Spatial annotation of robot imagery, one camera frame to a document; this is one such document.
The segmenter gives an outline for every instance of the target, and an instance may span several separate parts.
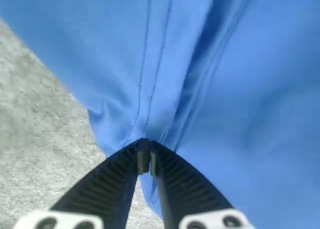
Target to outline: screw hole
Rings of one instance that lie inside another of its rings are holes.
[[[192,221],[188,224],[187,229],[207,229],[206,226],[199,221]]]
[[[95,226],[89,221],[83,221],[78,224],[75,229],[94,229]]]
[[[240,220],[232,215],[223,218],[223,224],[227,228],[239,228],[242,226]]]
[[[57,224],[57,220],[53,217],[47,217],[40,221],[36,226],[36,229],[54,229]]]

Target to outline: seam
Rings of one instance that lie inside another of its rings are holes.
[[[230,40],[231,35],[233,34],[233,31],[235,30],[235,28],[236,28],[237,25],[239,24],[239,21],[240,21],[242,15],[243,15],[243,13],[245,12],[245,9],[246,9],[246,7],[247,7],[247,5],[249,4],[250,1],[251,1],[251,0],[241,0],[241,3],[240,3],[239,8],[238,8],[238,9],[236,10],[236,12],[235,12],[234,19],[230,22],[230,26],[227,28],[227,30],[226,30],[226,32],[225,32],[225,35],[224,35],[224,38],[223,38],[223,39],[221,40],[221,42],[219,43],[219,46],[218,46],[218,48],[217,48],[217,50],[216,50],[216,53],[214,53],[213,56],[212,56],[212,58],[210,59],[209,66],[206,68],[206,70],[205,70],[205,72],[204,72],[204,74],[203,74],[203,76],[202,76],[201,83],[199,84],[199,87],[197,88],[197,91],[196,91],[196,93],[195,93],[195,96],[192,98],[192,101],[190,102],[191,104],[194,104],[195,98],[197,98],[198,95],[199,95],[199,93],[200,93],[200,91],[202,91],[202,90],[201,90],[201,85],[204,83],[205,79],[208,78],[207,75],[209,74],[210,68],[213,66],[213,63],[214,63],[214,60],[215,60],[216,55],[218,54],[218,55],[217,55],[217,56],[218,56],[218,58],[217,58],[217,63],[216,63],[216,65],[215,65],[215,67],[213,68],[213,70],[212,70],[212,72],[211,72],[211,75],[209,75],[210,81],[211,81],[212,78],[214,77],[214,75],[215,75],[215,73],[216,73],[216,71],[217,71],[217,68],[218,68],[219,65],[220,65],[223,52],[224,52],[225,48],[227,47],[228,41]],[[209,86],[210,86],[210,83],[208,83],[207,88],[205,89],[205,91],[208,90]],[[197,111],[199,110],[200,103],[201,103],[201,102],[199,102],[198,105],[196,106],[196,108],[195,108],[196,111],[194,112],[194,115],[196,115]],[[187,130],[187,129],[185,128],[185,126],[188,127],[188,125],[186,125],[186,124],[187,124],[188,118],[190,118],[190,116],[191,116],[192,111],[193,111],[193,109],[191,108],[191,109],[189,110],[189,112],[187,113],[187,116],[186,116],[187,119],[186,119],[186,121],[184,122],[184,125],[183,125],[182,128],[181,128],[180,137],[178,138],[177,143],[176,143],[176,146],[175,146],[175,148],[173,149],[174,152],[176,152],[176,151],[178,150],[178,147],[179,147],[181,141],[183,140],[184,136],[186,135],[186,130]]]
[[[133,134],[134,128],[138,121],[138,116],[140,114],[141,110],[141,90],[142,90],[142,80],[146,65],[146,54],[147,54],[147,46],[148,46],[148,35],[149,35],[149,25],[150,25],[150,16],[151,16],[151,0],[147,0],[147,8],[146,8],[146,22],[145,22],[145,33],[144,33],[144,39],[143,39],[143,52],[142,52],[142,63],[140,68],[140,75],[139,75],[139,84],[138,84],[138,108],[136,111],[136,115],[134,117],[133,124],[131,126],[131,129],[129,131],[129,135],[124,140],[124,143],[122,144],[123,148],[129,141],[130,137]]]
[[[152,88],[152,91],[151,91],[150,102],[149,102],[149,105],[148,105],[148,112],[147,112],[147,117],[146,117],[146,121],[145,121],[145,129],[147,129],[148,124],[149,124],[150,112],[151,112],[152,102],[154,100],[154,95],[155,95],[155,91],[156,91],[156,87],[157,87],[158,75],[159,75],[160,67],[161,67],[162,62],[163,62],[163,54],[164,54],[164,51],[165,51],[165,48],[166,48],[166,45],[167,45],[166,42],[167,42],[169,21],[170,21],[171,12],[172,12],[172,4],[173,4],[173,0],[170,0],[169,1],[169,5],[168,5],[168,10],[167,10],[167,13],[166,13],[164,32],[163,32],[163,36],[162,36],[163,40],[162,40],[162,44],[161,44],[159,59],[158,59],[157,66],[156,66],[154,84],[153,84],[153,88]]]

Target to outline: ground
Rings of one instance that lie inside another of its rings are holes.
[[[104,158],[86,110],[0,20],[0,228],[49,208]],[[163,228],[139,183],[127,228]]]

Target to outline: blue pants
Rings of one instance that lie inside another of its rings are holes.
[[[107,156],[157,140],[257,228],[319,228],[320,0],[0,0],[0,16]]]

